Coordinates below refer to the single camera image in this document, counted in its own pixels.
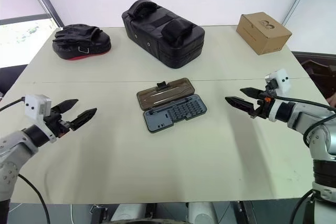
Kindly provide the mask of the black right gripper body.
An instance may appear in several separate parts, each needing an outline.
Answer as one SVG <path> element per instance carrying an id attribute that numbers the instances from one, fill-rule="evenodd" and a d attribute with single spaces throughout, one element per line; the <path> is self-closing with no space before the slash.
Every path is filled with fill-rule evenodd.
<path id="1" fill-rule="evenodd" d="M 257 109 L 252 108 L 249 113 L 250 117 L 253 119 L 256 117 L 267 119 L 275 102 L 276 93 L 271 90 L 262 91 L 253 89 L 251 97 L 257 100 L 259 107 Z"/>

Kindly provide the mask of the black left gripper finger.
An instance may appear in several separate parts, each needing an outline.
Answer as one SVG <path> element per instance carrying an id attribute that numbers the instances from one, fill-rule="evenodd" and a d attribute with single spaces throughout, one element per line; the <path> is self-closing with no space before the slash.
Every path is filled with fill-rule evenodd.
<path id="1" fill-rule="evenodd" d="M 95 115 L 97 108 L 88 109 L 78 115 L 73 121 L 69 122 L 70 128 L 75 131 L 89 122 Z"/>
<path id="2" fill-rule="evenodd" d="M 54 106 L 54 111 L 56 113 L 63 114 L 69 111 L 77 102 L 78 102 L 78 99 L 64 100 L 61 103 Z"/>

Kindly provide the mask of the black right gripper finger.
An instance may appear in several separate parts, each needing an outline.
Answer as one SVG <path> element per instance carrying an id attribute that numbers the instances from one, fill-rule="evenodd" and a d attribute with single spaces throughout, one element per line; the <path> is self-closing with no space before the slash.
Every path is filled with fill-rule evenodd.
<path id="1" fill-rule="evenodd" d="M 241 88 L 240 90 L 246 96 L 253 98 L 253 99 L 260 99 L 260 95 L 262 94 L 262 90 L 248 87 L 248 88 Z"/>
<path id="2" fill-rule="evenodd" d="M 254 112 L 254 104 L 238 97 L 225 97 L 225 100 L 234 108 L 244 111 L 248 114 Z"/>

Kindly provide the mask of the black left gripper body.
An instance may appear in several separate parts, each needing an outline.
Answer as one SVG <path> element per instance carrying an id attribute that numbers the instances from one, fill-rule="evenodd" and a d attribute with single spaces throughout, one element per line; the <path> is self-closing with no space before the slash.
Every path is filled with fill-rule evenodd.
<path id="1" fill-rule="evenodd" d="M 44 123 L 56 138 L 61 138 L 72 129 L 72 124 L 62 119 L 61 113 L 52 108 L 50 115 L 44 117 Z"/>

